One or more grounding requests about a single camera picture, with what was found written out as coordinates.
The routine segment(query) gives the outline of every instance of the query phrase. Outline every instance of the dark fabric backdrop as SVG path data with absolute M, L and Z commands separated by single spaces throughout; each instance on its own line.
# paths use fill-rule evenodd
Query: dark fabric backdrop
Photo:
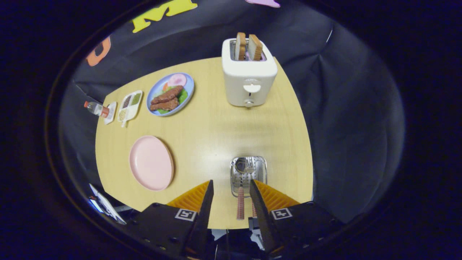
M 111 48 L 99 64 L 82 61 L 77 68 L 59 118 L 76 183 L 86 191 L 88 182 L 101 186 L 97 118 L 83 108 L 86 100 L 103 102 L 153 71 L 220 56 L 223 40 L 242 31 L 265 42 L 295 89 L 310 136 L 314 200 L 344 222 L 373 207 L 393 179 L 405 128 L 398 87 L 382 60 L 340 24 L 296 0 L 281 8 L 244 0 L 193 2 L 196 9 L 151 21 L 137 33 L 128 21 L 110 35 Z

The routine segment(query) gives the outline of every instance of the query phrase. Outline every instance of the toaster knob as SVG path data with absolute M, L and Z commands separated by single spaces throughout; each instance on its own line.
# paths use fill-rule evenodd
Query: toaster knob
M 250 85 L 244 85 L 244 89 L 245 89 L 245 91 L 247 91 L 249 93 L 257 93 L 257 92 L 260 91 L 261 86 L 260 85 L 254 85 L 253 83 L 251 83 Z
M 246 106 L 246 107 L 253 107 L 253 106 L 254 106 L 254 102 L 252 102 L 252 101 L 247 101 L 247 102 L 245 102 L 245 106 Z

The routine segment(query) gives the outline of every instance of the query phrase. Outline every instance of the sausage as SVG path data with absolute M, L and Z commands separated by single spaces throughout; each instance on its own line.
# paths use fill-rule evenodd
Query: sausage
M 157 109 L 163 109 L 163 110 L 169 110 L 172 111 L 174 110 L 178 105 L 180 105 L 180 102 L 178 102 L 178 98 L 173 98 L 170 101 L 167 102 L 162 102 L 162 103 L 157 103 L 157 104 L 151 104 L 150 110 L 154 111 Z
M 154 104 L 157 104 L 157 103 L 161 103 L 161 102 L 167 102 L 169 100 L 172 100 L 173 98 L 175 98 L 176 96 L 178 96 L 178 94 L 183 90 L 183 86 L 176 86 L 174 87 L 173 89 L 165 92 L 164 94 L 158 96 L 158 97 L 155 97 L 152 101 L 151 101 L 151 105 L 154 105 Z

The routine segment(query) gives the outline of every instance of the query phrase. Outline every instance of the blue plate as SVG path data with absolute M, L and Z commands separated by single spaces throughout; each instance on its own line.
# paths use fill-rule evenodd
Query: blue plate
M 161 114 L 159 113 L 157 110 L 155 111 L 151 111 L 149 110 L 149 108 L 151 107 L 151 101 L 154 99 L 154 96 L 161 92 L 162 91 L 162 88 L 164 87 L 164 85 L 169 81 L 170 77 L 173 75 L 173 74 L 183 74 L 186 76 L 186 85 L 184 85 L 183 89 L 186 90 L 186 92 L 188 93 L 188 97 L 183 101 L 183 103 L 181 103 L 179 106 L 177 106 L 174 110 L 168 112 L 168 113 L 165 113 L 165 114 Z M 147 97 L 146 97 L 146 106 L 147 106 L 147 109 L 148 111 L 153 114 L 153 115 L 156 115 L 156 116 L 160 116 L 160 117 L 167 117 L 167 116 L 170 116 L 170 115 L 173 115 L 175 114 L 176 112 L 180 111 L 181 109 L 184 108 L 184 106 L 186 106 L 186 104 L 189 102 L 189 100 L 191 99 L 191 97 L 193 96 L 193 93 L 194 93 L 194 80 L 193 78 L 189 75 L 189 74 L 186 74 L 186 73 L 172 73 L 170 75 L 167 75 L 165 77 L 163 77 L 162 79 L 160 79 L 159 81 L 157 81 L 156 84 L 154 84 L 154 86 L 151 88 L 151 90 L 149 91 Z

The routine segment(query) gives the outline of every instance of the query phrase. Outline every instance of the metal basket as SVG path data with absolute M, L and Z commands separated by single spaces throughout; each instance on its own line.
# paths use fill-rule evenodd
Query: metal basket
M 236 161 L 244 158 L 247 162 L 253 167 L 253 172 L 251 173 L 240 173 L 234 167 Z M 261 156 L 244 156 L 236 157 L 231 161 L 230 164 L 230 179 L 231 179 L 231 193 L 234 197 L 237 198 L 237 191 L 241 182 L 241 175 L 243 179 L 242 188 L 244 189 L 244 198 L 250 197 L 250 181 L 252 179 L 261 181 L 265 184 L 268 183 L 267 179 L 267 165 L 265 158 Z

